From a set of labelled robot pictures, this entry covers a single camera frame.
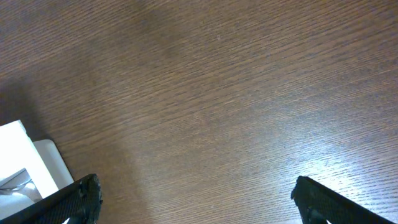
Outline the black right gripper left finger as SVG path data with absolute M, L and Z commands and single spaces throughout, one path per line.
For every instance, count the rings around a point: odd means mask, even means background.
M 103 203 L 99 178 L 89 174 L 45 199 L 1 220 L 1 224 L 92 224 Z

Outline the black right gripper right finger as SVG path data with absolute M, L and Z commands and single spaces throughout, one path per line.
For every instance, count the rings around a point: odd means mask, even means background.
M 303 224 L 394 224 L 306 176 L 297 178 L 291 199 Z

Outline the steel spoon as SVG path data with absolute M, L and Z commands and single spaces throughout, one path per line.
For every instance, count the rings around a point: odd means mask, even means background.
M 38 196 L 40 195 L 37 187 L 31 179 L 13 187 L 1 187 L 2 195 L 25 195 L 25 196 Z

